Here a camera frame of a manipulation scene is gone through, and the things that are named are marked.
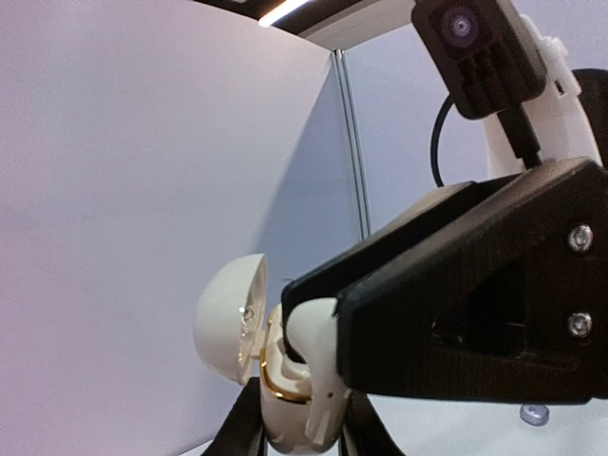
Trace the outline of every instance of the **gold trim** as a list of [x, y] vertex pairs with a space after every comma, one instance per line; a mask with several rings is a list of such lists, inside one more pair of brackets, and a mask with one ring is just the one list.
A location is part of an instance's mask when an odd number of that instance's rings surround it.
[[270, 379], [270, 375], [268, 375], [267, 365], [266, 349], [262, 349], [259, 352], [259, 371], [261, 373], [261, 380], [266, 387], [266, 390], [268, 390], [276, 399], [301, 405], [308, 404], [311, 401], [312, 396], [310, 394], [286, 391], [275, 385]]

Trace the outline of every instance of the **open lid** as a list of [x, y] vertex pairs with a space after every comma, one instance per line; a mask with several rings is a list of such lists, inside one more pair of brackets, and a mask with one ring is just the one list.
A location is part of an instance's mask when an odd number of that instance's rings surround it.
[[226, 264], [200, 296], [194, 340], [200, 360], [220, 375], [245, 385], [264, 342], [266, 256]]

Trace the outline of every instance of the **camera lens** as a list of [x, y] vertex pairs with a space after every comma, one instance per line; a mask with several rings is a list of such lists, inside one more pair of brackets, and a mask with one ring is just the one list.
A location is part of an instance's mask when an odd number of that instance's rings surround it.
[[444, 14], [442, 32], [456, 48], [468, 48], [479, 38], [479, 20], [471, 9], [454, 7]]

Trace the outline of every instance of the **fluorescent light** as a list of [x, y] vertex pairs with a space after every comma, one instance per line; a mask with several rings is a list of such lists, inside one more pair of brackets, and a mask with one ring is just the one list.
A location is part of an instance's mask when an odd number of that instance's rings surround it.
[[285, 0], [278, 7], [270, 11], [259, 20], [262, 27], [269, 27], [279, 19], [282, 19], [290, 12], [294, 12], [309, 0]]

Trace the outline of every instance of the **metal strip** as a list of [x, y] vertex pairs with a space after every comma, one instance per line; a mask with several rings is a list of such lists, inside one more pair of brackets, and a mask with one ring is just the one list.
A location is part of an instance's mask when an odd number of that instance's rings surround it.
[[344, 108], [344, 118], [346, 120], [346, 131], [349, 140], [351, 153], [351, 171], [354, 181], [354, 194], [357, 204], [359, 217], [359, 236], [361, 240], [368, 238], [371, 234], [370, 204], [368, 201], [368, 190], [365, 181], [363, 166], [363, 155], [361, 152], [361, 142], [359, 131], [354, 114], [354, 101], [352, 99], [351, 79], [346, 63], [346, 55], [342, 49], [337, 49], [332, 53], [333, 64], [335, 66], [338, 79], [338, 87]]

